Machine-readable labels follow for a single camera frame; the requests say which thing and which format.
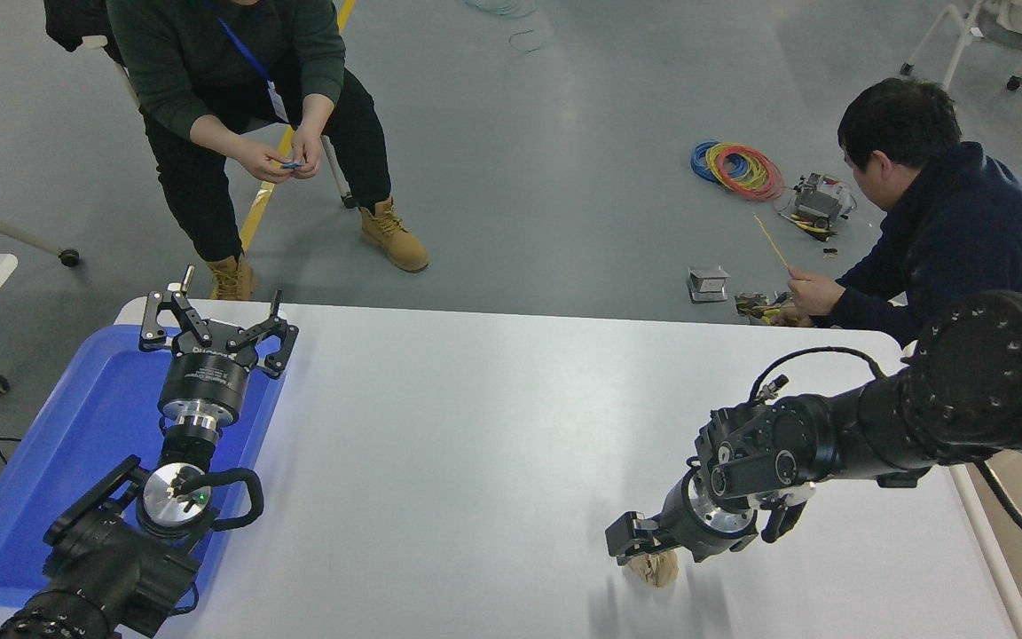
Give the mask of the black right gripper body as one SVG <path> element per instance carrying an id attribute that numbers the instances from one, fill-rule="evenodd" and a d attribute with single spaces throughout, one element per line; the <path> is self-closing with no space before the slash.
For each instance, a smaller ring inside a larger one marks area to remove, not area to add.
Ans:
<path id="1" fill-rule="evenodd" d="M 679 481 L 654 519 L 657 538 L 666 546 L 685 548 L 697 563 L 729 550 L 737 553 L 758 535 L 758 512 L 721 505 L 702 476 Z"/>

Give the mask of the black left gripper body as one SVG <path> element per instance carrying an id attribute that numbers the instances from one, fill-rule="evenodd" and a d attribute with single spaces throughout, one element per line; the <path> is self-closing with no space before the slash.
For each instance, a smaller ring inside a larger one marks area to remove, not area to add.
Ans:
<path id="1" fill-rule="evenodd" d="M 216 425 L 228 426 L 240 418 L 248 378 L 256 368 L 254 345 L 228 351 L 224 345 L 194 345 L 183 351 L 174 341 L 171 361 L 158 400 L 158 410 L 178 422 L 184 415 L 206 415 Z"/>

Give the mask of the person's right hand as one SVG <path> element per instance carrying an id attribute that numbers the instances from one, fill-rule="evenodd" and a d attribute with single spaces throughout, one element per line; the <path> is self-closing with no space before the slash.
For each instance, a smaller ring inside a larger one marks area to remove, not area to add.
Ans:
<path id="1" fill-rule="evenodd" d="M 792 306 L 800 316 L 829 316 L 846 291 L 844 286 L 818 272 L 799 270 L 796 267 L 788 268 L 788 272 Z"/>
<path id="2" fill-rule="evenodd" d="M 287 168 L 291 159 L 266 143 L 250 138 L 240 138 L 235 150 L 232 151 L 232 158 L 252 177 L 263 182 L 271 182 L 273 185 L 280 185 L 295 174 L 295 169 Z"/>

